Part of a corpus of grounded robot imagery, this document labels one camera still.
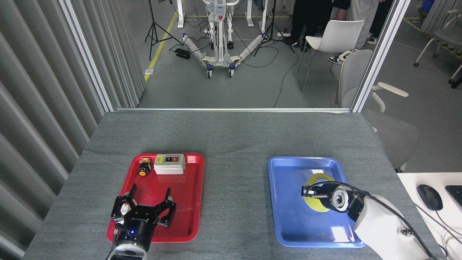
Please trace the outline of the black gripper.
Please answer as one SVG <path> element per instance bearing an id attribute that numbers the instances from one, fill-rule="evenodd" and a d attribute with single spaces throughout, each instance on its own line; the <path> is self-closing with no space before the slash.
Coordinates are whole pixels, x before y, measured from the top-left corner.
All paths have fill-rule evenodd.
<path id="1" fill-rule="evenodd" d="M 117 196 L 111 212 L 114 222 L 117 223 L 119 235 L 115 244 L 134 244 L 143 250 L 149 250 L 152 236 L 157 225 L 170 228 L 176 211 L 176 203 L 172 201 L 171 188 L 168 187 L 163 202 L 155 206 L 137 205 L 134 202 L 134 194 L 137 184 L 133 184 L 131 190 L 124 196 Z M 122 214 L 122 206 L 128 204 L 129 210 Z M 168 213 L 160 218 L 160 214 L 168 210 Z"/>
<path id="2" fill-rule="evenodd" d="M 333 192 L 338 187 L 338 184 L 319 184 L 314 186 L 302 186 L 302 196 L 319 199 L 321 204 L 330 209 L 337 211 L 332 204 Z"/>

